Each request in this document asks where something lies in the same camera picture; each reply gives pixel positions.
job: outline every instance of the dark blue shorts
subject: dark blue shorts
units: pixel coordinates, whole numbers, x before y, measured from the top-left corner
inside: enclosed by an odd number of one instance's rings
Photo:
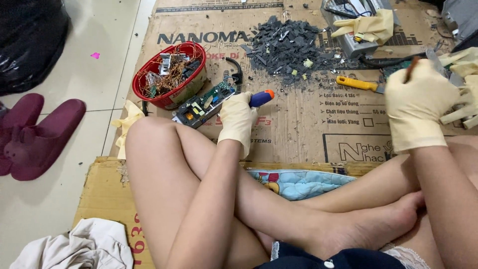
[[[380,251],[349,248],[324,261],[284,242],[273,247],[272,259],[255,269],[405,269],[399,260]]]

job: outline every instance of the white lace trim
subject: white lace trim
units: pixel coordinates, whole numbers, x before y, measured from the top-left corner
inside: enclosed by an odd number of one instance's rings
[[[279,257],[279,241],[274,241],[272,243],[271,261],[277,259],[278,257]]]
[[[380,251],[399,260],[406,269],[430,269],[427,263],[412,249],[396,247],[390,243]]]

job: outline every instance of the tangled copper wire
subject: tangled copper wire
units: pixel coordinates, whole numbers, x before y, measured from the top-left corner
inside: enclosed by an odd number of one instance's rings
[[[177,46],[174,52],[172,52],[171,54],[179,54],[179,53],[180,53],[180,50],[179,50],[179,47]],[[144,71],[139,71],[138,72],[138,77],[140,82],[139,86],[140,86],[142,95],[148,99],[153,99],[180,87],[186,81],[186,79],[183,78],[183,69],[188,68],[187,66],[195,62],[196,60],[200,60],[200,61],[203,60],[201,57],[200,50],[196,50],[196,45],[194,46],[193,55],[188,55],[188,56],[190,57],[189,61],[171,62],[171,67],[169,68],[169,74],[162,76],[162,79],[156,80],[153,85],[150,85],[146,78],[146,75],[148,74],[148,71],[149,71],[148,68],[145,69]],[[161,58],[161,56],[158,55],[157,58],[151,59],[149,61],[149,65],[157,63],[159,64],[159,66],[161,66],[162,62],[163,62],[163,59]],[[159,70],[155,69],[152,72],[158,73]],[[152,92],[150,89],[153,86],[156,86],[156,92],[154,97],[151,98]]]

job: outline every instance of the yellow utility knife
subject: yellow utility knife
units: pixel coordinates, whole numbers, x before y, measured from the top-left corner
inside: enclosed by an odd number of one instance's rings
[[[379,86],[378,84],[372,83],[372,82],[366,82],[366,81],[353,79],[353,78],[346,78],[342,76],[337,76],[335,82],[337,82],[337,84],[339,85],[354,87],[361,90],[371,90],[373,92],[377,92],[381,94],[385,93],[384,87]]]

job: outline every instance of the bare foot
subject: bare foot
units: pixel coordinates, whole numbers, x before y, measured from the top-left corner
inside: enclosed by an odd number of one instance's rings
[[[326,225],[316,227],[317,236],[309,238],[304,249],[321,259],[347,248],[377,250],[410,231],[417,221],[416,210],[424,205],[419,191],[386,206],[332,214]]]

